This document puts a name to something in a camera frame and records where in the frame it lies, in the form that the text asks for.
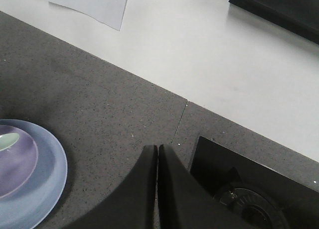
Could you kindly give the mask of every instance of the white paper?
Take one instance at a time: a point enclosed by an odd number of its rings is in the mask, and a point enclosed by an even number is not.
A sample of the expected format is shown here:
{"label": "white paper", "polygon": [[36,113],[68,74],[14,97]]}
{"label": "white paper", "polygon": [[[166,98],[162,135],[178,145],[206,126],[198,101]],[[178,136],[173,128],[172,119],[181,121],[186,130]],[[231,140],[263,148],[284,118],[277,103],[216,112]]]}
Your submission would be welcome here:
{"label": "white paper", "polygon": [[120,30],[127,0],[48,0],[80,11]]}

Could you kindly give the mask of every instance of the stove burner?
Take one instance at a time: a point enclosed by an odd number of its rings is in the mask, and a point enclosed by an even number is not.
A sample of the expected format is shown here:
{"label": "stove burner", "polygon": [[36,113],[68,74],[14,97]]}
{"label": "stove burner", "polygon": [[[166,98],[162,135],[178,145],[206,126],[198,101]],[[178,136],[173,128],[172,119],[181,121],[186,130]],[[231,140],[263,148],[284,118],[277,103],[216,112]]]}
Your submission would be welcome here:
{"label": "stove burner", "polygon": [[284,214],[273,200],[248,188],[251,187],[241,187],[238,183],[237,186],[225,186],[218,191],[215,199],[256,228],[289,229]]}

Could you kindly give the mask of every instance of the plate rim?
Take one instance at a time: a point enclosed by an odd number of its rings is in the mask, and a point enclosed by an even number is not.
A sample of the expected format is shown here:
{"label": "plate rim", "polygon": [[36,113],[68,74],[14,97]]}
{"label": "plate rim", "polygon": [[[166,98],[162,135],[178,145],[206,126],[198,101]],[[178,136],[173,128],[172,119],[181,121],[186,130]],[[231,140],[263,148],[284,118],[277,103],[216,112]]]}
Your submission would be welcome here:
{"label": "plate rim", "polygon": [[45,213],[45,215],[37,222],[35,223],[32,227],[30,227],[29,229],[34,229],[36,226],[38,226],[49,214],[50,212],[53,210],[53,208],[56,206],[57,202],[59,201],[59,199],[61,198],[61,195],[64,191],[64,188],[65,188],[65,185],[66,185],[66,180],[67,180],[67,176],[68,176],[68,162],[67,162],[67,158],[66,158],[66,154],[65,154],[65,150],[62,146],[62,144],[60,143],[60,141],[50,132],[48,131],[47,129],[45,129],[44,127],[42,126],[39,126],[38,124],[35,124],[35,123],[32,123],[32,122],[29,122],[29,121],[25,121],[25,120],[20,120],[20,119],[11,119],[11,118],[0,118],[0,123],[1,121],[3,120],[8,120],[9,122],[10,121],[16,121],[16,122],[23,122],[23,123],[26,123],[26,124],[32,124],[38,128],[40,128],[41,130],[43,131],[46,131],[59,145],[59,148],[61,149],[61,152],[62,152],[62,155],[63,155],[63,159],[64,159],[64,164],[65,164],[65,175],[64,175],[64,179],[63,179],[63,185],[61,187],[61,190],[59,192],[59,194],[57,195],[57,198],[56,200],[54,201],[54,203],[52,204],[52,206],[50,207],[50,209]]}

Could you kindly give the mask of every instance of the black cooktop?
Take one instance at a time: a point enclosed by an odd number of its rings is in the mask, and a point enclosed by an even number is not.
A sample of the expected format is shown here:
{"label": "black cooktop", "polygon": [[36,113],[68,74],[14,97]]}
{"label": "black cooktop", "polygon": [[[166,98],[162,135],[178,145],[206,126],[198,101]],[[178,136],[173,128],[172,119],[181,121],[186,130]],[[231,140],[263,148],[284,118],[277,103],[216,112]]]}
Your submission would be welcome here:
{"label": "black cooktop", "polygon": [[215,200],[260,229],[319,228],[319,193],[200,137],[191,174]]}
{"label": "black cooktop", "polygon": [[229,0],[319,44],[319,0]]}

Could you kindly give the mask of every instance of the stacked plates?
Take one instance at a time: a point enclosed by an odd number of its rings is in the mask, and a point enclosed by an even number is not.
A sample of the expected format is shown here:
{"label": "stacked plates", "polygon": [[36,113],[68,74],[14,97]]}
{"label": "stacked plates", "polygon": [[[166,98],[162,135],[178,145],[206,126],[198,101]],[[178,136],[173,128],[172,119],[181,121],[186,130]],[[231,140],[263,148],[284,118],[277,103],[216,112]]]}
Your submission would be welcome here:
{"label": "stacked plates", "polygon": [[67,160],[60,142],[46,129],[22,120],[0,119],[0,135],[19,140],[0,152],[0,228],[35,228],[60,198]]}

